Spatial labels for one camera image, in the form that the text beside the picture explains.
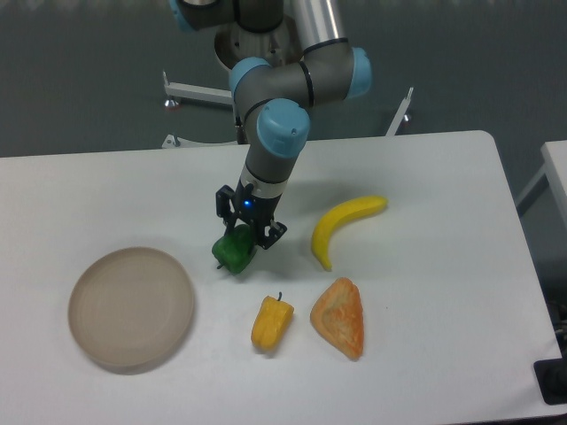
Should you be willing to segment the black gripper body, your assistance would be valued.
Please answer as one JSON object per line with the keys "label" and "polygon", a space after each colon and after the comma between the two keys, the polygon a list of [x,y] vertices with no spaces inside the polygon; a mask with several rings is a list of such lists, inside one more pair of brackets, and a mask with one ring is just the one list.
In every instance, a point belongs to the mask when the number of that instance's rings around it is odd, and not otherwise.
{"label": "black gripper body", "polygon": [[262,198],[252,193],[252,184],[237,185],[233,205],[238,218],[249,225],[254,222],[260,228],[270,225],[281,196]]}

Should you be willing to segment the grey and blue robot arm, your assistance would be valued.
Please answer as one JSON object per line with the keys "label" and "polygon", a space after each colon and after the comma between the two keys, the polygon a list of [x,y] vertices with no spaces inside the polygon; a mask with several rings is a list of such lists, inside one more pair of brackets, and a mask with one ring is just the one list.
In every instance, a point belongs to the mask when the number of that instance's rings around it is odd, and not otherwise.
{"label": "grey and blue robot arm", "polygon": [[217,191],[216,213],[227,235],[241,220],[264,250],[287,229],[274,213],[307,142],[309,109],[363,96],[372,84],[370,60],[350,44],[338,2],[293,1],[291,11],[297,60],[273,66],[246,53],[229,71],[233,111],[250,148],[237,187]]}

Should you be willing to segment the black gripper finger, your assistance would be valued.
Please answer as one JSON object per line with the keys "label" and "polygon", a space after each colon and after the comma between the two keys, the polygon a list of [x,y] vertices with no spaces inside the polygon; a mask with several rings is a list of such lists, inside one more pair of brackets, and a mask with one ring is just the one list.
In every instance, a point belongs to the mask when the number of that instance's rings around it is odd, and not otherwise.
{"label": "black gripper finger", "polygon": [[252,224],[254,244],[267,250],[271,248],[286,233],[287,227],[279,221],[270,221],[264,225],[261,222]]}
{"label": "black gripper finger", "polygon": [[225,226],[224,236],[230,235],[239,218],[238,193],[230,186],[224,185],[215,193],[216,215]]}

